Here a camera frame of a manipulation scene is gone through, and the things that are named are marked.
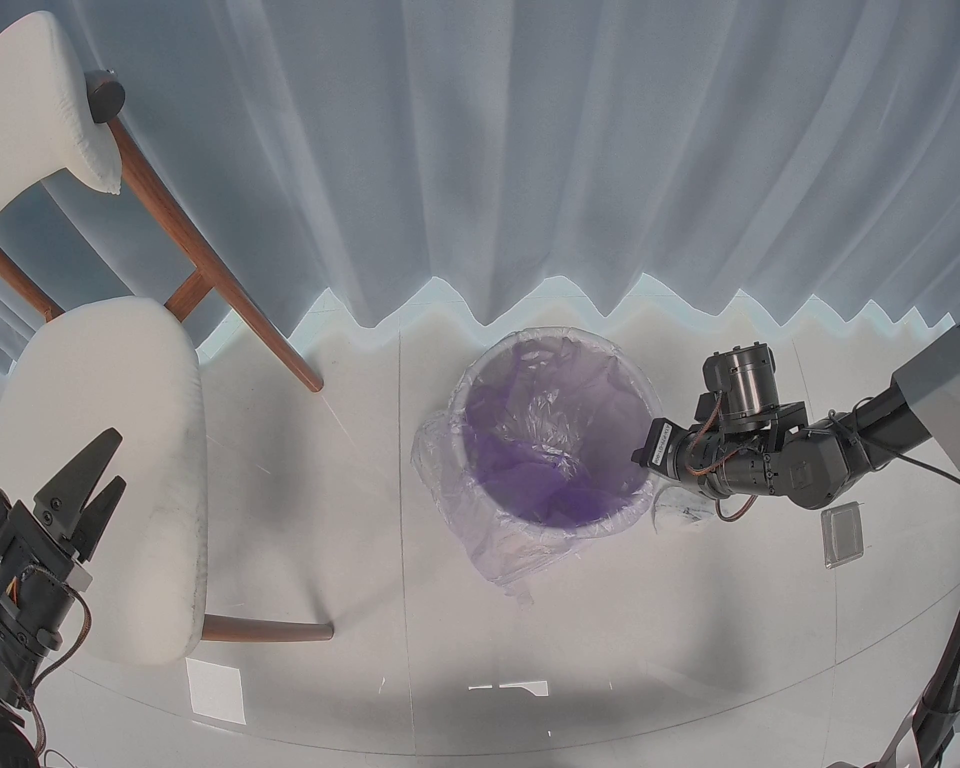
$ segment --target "white cushion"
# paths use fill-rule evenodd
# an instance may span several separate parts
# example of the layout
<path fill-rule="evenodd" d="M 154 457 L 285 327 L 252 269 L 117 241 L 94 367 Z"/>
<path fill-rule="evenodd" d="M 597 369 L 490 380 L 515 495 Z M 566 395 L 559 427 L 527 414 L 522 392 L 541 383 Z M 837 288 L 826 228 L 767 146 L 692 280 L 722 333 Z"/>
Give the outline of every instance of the white cushion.
<path fill-rule="evenodd" d="M 197 353 L 149 299 L 87 304 L 36 333 L 0 397 L 0 488 L 32 510 L 36 492 L 111 426 L 123 442 L 100 486 L 120 475 L 127 490 L 84 566 L 84 649 L 162 664 L 189 654 L 203 630 L 206 430 Z"/>
<path fill-rule="evenodd" d="M 84 71 L 52 13 L 0 32 L 0 208 L 61 168 L 101 192 L 120 192 L 120 153 L 86 101 Z"/>

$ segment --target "floor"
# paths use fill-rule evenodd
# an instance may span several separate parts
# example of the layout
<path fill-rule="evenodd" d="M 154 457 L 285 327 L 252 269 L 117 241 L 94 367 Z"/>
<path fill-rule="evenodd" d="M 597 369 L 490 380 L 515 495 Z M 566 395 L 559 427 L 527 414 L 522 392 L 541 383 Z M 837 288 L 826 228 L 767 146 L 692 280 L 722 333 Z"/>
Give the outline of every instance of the floor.
<path fill-rule="evenodd" d="M 467 364 L 538 324 L 619 344 L 680 422 L 716 349 L 768 342 L 780 399 L 819 418 L 884 389 L 947 327 L 872 306 L 845 324 L 817 300 L 779 327 L 746 296 L 711 317 L 650 278 L 608 318 L 553 278 L 483 327 L 434 280 L 375 329 L 324 294 L 292 339 L 326 380 L 313 395 L 228 318 L 200 351 L 207 611 L 332 619 L 336 637 L 202 643 L 164 668 L 80 654 L 38 696 L 51 745 L 88 768 L 878 759 L 960 609 L 960 489 L 898 464 L 864 479 L 845 500 L 862 504 L 866 553 L 834 570 L 819 514 L 764 498 L 733 525 L 644 518 L 532 577 L 530 599 L 507 596 L 409 453 Z M 936 444 L 916 455 L 949 467 Z"/>

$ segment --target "curtain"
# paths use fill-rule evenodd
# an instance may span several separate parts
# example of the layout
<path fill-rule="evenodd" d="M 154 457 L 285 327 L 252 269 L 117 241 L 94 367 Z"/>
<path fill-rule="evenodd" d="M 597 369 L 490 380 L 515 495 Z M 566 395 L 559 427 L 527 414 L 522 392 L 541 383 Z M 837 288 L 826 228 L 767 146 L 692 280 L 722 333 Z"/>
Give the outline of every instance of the curtain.
<path fill-rule="evenodd" d="M 483 324 L 555 275 L 608 313 L 643 273 L 781 323 L 812 294 L 960 317 L 952 0 L 7 0 L 0 25 L 38 8 L 284 332 L 326 287 L 371 326 L 432 276 Z M 190 272 L 130 192 L 65 173 L 0 248 L 65 307 Z M 37 325 L 0 288 L 3 360 Z"/>

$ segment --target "chair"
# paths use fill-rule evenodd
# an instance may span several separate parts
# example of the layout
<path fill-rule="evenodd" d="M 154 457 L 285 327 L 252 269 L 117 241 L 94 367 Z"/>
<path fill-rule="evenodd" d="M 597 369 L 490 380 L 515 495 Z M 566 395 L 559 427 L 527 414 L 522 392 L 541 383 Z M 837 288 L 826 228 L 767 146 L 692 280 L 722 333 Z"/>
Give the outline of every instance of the chair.
<path fill-rule="evenodd" d="M 30 505 L 97 434 L 112 426 L 123 436 L 108 476 L 128 485 L 86 565 L 94 623 L 84 648 L 104 660 L 162 664 L 201 639 L 331 639 L 328 624 L 205 615 L 204 402 L 197 353 L 180 321 L 215 287 L 310 389 L 322 381 L 259 313 L 119 122 L 94 124 L 76 55 L 50 13 L 31 13 L 0 34 L 0 69 L 21 68 L 23 97 L 38 119 L 25 120 L 28 136 L 15 122 L 22 114 L 0 113 L 0 161 L 10 167 L 0 178 L 0 207 L 63 167 L 116 192 L 122 162 L 123 180 L 197 265 L 166 308 L 126 297 L 63 312 L 0 253 L 0 276 L 48 321 L 0 397 L 0 489 Z"/>
<path fill-rule="evenodd" d="M 84 78 L 70 40 L 51 13 L 29 13 L 0 33 L 0 71 L 12 73 L 0 84 L 0 103 L 22 106 L 0 110 L 0 209 L 61 168 L 92 189 L 113 194 L 119 193 L 122 176 L 196 267 L 166 302 L 174 317 L 182 322 L 216 290 L 300 381 L 319 392 L 323 380 L 256 306 L 116 116 L 123 88 L 107 72 Z M 62 314 L 2 250 L 0 278 L 45 320 Z"/>

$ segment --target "clear plastic liner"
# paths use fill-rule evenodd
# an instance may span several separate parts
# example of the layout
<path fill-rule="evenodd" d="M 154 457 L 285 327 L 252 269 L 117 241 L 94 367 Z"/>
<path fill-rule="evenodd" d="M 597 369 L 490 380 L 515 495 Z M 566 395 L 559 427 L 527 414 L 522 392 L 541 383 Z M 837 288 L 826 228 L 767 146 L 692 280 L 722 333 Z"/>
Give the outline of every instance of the clear plastic liner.
<path fill-rule="evenodd" d="M 528 328 L 467 369 L 411 461 L 477 570 L 508 588 L 651 509 L 662 481 L 630 457 L 660 415 L 611 342 Z"/>

